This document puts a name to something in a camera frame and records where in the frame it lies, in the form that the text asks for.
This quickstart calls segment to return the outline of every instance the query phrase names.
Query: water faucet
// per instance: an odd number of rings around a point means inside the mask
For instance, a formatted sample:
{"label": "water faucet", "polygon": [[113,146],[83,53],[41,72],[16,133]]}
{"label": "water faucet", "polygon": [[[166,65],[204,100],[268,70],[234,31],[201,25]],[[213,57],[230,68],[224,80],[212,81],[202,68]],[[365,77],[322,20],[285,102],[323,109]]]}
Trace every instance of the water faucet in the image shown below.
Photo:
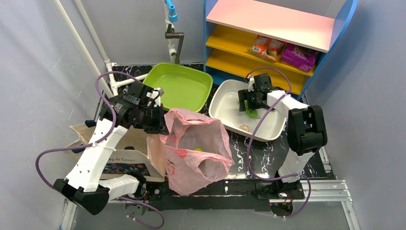
{"label": "water faucet", "polygon": [[165,32],[165,38],[166,39],[173,39],[173,38],[179,39],[178,51],[176,52],[176,57],[175,57],[175,64],[180,63],[179,56],[180,56],[180,52],[182,50],[182,44],[183,44],[184,37],[185,37],[185,33],[175,33],[175,30],[172,29],[172,24],[170,24],[170,23],[168,24],[168,29]]}

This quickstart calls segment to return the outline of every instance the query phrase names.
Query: pink plastic bag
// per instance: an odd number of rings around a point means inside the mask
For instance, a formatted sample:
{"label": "pink plastic bag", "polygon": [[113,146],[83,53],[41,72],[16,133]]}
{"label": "pink plastic bag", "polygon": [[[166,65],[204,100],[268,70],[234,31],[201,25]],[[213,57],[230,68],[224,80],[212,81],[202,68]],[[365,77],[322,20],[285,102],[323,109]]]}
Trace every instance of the pink plastic bag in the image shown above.
{"label": "pink plastic bag", "polygon": [[228,175],[234,161],[220,120],[186,109],[171,109],[165,114],[165,122],[169,135],[159,135],[160,145],[156,135],[150,135],[147,142],[149,156],[165,156],[170,189],[189,195]]}

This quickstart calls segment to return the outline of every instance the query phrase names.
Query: gray wall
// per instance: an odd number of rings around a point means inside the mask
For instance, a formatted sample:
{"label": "gray wall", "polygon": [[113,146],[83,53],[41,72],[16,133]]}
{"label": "gray wall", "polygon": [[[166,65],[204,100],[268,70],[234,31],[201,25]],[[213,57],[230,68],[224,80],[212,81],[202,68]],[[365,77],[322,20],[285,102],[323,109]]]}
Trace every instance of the gray wall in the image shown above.
{"label": "gray wall", "polygon": [[[49,1],[0,1],[0,41],[0,226],[57,229],[63,198],[41,181],[34,162],[77,139],[69,126],[93,119],[95,77]],[[40,165],[53,182],[73,164],[51,153]]]}
{"label": "gray wall", "polygon": [[327,152],[362,229],[405,229],[406,1],[359,0],[308,90],[323,107]]}
{"label": "gray wall", "polygon": [[[283,7],[334,18],[345,0],[261,0]],[[203,0],[173,0],[178,32],[185,33],[180,61],[203,62]],[[157,64],[169,62],[164,38],[162,0],[82,0],[90,20],[112,62]]]}

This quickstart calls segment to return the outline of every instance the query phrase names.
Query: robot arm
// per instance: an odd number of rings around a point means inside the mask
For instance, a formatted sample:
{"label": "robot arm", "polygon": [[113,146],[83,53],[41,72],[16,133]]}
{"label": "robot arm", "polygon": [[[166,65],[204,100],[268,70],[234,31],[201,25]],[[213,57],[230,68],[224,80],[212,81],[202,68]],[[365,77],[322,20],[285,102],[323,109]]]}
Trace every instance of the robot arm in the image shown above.
{"label": "robot arm", "polygon": [[[149,134],[168,134],[160,103],[162,94],[159,88],[134,82],[126,94],[108,99],[116,113],[115,124],[110,109],[104,105],[90,139],[93,146],[84,150],[72,171],[64,179],[57,179],[53,188],[93,215],[101,212],[109,200],[139,192],[145,182],[140,175],[123,175],[105,181],[101,181],[100,176],[115,146],[131,126]],[[113,125],[112,133],[96,144]]]}
{"label": "robot arm", "polygon": [[[240,111],[246,109],[244,100],[247,100],[249,109],[269,109],[284,94],[286,94],[284,90],[272,87],[271,78],[268,74],[251,77],[248,89],[238,91]],[[327,144],[323,111],[318,105],[306,105],[290,95],[285,95],[274,109],[288,118],[287,138],[289,144],[286,159],[282,167],[276,172],[275,178],[290,174],[300,175],[314,153]],[[280,193],[290,193],[297,190],[299,185],[299,176],[287,177],[274,181],[268,192],[277,196]]]}

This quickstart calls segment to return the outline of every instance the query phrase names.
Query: white basin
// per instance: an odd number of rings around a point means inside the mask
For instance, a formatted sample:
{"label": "white basin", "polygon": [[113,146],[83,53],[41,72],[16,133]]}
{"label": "white basin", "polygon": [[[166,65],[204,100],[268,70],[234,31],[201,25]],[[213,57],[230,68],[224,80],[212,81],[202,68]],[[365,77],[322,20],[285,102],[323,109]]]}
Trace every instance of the white basin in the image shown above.
{"label": "white basin", "polygon": [[[209,116],[219,119],[226,129],[246,137],[251,137],[252,132],[260,119],[250,118],[245,112],[239,111],[238,91],[248,88],[248,83],[238,80],[224,81],[213,96],[209,107]],[[257,109],[261,118],[266,109]],[[259,127],[254,140],[270,141],[281,135],[286,123],[286,117],[274,110],[271,111]],[[242,125],[249,127],[249,132],[240,129]]]}

